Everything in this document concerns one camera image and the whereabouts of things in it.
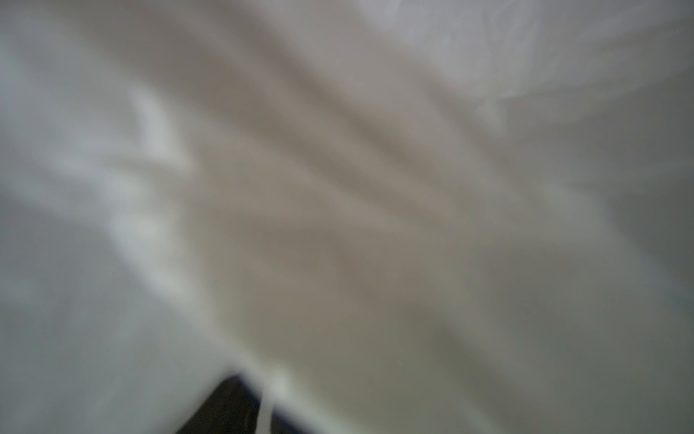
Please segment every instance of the white fabric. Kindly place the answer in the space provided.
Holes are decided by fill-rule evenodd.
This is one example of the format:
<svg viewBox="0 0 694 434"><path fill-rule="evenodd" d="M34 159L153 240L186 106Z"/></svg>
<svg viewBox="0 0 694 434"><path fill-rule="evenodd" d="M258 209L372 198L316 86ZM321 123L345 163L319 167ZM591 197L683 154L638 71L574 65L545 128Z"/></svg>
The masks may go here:
<svg viewBox="0 0 694 434"><path fill-rule="evenodd" d="M691 3L363 6L0 6L0 432L692 431Z"/></svg>

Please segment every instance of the dark object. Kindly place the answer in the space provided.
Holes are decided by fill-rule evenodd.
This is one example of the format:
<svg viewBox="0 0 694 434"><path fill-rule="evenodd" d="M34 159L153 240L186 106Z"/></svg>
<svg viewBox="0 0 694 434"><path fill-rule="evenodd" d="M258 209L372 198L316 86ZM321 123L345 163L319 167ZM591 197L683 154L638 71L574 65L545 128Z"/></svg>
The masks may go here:
<svg viewBox="0 0 694 434"><path fill-rule="evenodd" d="M255 434L260 402L238 376L222 381L177 434ZM309 434L273 414L273 434Z"/></svg>

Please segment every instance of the wrinkled cloth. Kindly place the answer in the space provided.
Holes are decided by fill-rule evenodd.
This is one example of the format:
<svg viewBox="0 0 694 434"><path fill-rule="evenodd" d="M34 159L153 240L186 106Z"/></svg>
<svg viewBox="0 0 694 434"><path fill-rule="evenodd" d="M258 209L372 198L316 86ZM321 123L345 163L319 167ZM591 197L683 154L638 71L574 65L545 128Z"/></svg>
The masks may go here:
<svg viewBox="0 0 694 434"><path fill-rule="evenodd" d="M0 432L694 428L689 2L0 8Z"/></svg>

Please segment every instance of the white cloth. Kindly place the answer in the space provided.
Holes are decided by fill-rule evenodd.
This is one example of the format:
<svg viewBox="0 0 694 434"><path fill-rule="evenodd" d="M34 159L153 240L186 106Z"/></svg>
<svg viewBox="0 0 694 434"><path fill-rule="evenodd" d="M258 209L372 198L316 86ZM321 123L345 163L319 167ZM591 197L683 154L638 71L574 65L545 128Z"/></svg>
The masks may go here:
<svg viewBox="0 0 694 434"><path fill-rule="evenodd" d="M689 3L0 8L3 434L692 431Z"/></svg>

